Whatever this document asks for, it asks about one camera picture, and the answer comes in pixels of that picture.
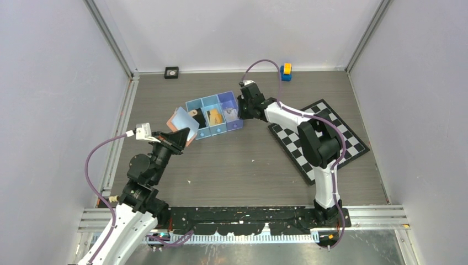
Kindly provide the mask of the yellow VIP card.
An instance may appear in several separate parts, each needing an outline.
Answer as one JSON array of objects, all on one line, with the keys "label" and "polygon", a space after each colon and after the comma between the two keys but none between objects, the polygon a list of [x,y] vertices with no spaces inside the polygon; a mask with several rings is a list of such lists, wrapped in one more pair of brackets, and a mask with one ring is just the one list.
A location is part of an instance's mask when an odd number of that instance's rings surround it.
[{"label": "yellow VIP card", "polygon": [[207,115],[210,126],[215,126],[224,122],[222,114],[219,113],[217,109],[208,110]]}]

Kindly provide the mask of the black VIP card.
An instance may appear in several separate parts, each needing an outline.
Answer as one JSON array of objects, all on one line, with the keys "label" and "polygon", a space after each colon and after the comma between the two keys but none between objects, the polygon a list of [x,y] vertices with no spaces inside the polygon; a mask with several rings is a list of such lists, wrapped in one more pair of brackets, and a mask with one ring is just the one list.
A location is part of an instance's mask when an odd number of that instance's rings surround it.
[{"label": "black VIP card", "polygon": [[192,114],[192,117],[199,123],[199,129],[207,127],[206,119],[201,108],[194,109],[190,113]]}]

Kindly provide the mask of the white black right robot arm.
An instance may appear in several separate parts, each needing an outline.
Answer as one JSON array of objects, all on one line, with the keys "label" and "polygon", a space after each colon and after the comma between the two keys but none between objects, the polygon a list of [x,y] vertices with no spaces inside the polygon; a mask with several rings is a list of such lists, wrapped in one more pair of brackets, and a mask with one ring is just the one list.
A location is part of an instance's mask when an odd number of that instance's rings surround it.
[{"label": "white black right robot arm", "polygon": [[345,154],[343,134],[327,113],[311,114],[289,107],[275,98],[266,98],[254,81],[240,82],[238,117],[278,124],[298,137],[302,154],[312,166],[315,178],[315,219],[330,226],[342,213],[337,189],[338,162]]}]

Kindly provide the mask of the orange leather card holder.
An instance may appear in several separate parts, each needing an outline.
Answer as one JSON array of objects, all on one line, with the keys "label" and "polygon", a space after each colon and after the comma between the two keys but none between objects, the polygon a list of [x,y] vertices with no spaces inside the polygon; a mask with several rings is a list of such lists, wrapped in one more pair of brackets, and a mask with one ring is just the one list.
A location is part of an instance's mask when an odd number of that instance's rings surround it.
[{"label": "orange leather card holder", "polygon": [[173,131],[189,128],[186,146],[189,146],[196,138],[199,123],[182,107],[177,107],[173,115],[168,119],[166,125]]}]

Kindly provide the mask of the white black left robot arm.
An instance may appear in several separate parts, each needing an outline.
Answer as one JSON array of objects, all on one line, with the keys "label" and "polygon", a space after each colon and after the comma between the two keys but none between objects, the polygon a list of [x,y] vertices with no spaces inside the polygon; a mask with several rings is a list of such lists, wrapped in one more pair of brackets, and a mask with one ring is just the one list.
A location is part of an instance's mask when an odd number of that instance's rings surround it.
[{"label": "white black left robot arm", "polygon": [[[164,228],[170,218],[169,205],[158,199],[155,188],[173,155],[181,155],[185,149],[189,128],[173,132],[152,131],[148,123],[107,139],[98,144],[85,161],[85,179],[91,190],[109,208],[111,218],[93,247],[87,251],[79,264],[125,264],[137,246],[154,228]],[[146,141],[152,151],[135,155],[129,163],[128,182],[116,207],[97,191],[89,178],[88,166],[91,156],[107,143],[125,137]]]}]

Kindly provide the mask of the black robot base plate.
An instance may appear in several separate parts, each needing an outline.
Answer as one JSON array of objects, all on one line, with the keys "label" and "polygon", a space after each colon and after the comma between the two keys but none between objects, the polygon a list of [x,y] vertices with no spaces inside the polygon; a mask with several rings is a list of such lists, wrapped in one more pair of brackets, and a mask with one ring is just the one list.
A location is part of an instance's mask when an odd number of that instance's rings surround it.
[{"label": "black robot base plate", "polygon": [[349,211],[344,208],[342,212],[344,224],[339,214],[326,218],[306,206],[173,206],[158,216],[154,229],[176,235],[193,231],[195,235],[248,236],[265,230],[273,236],[305,235],[315,228],[336,231],[342,226],[351,227]]}]

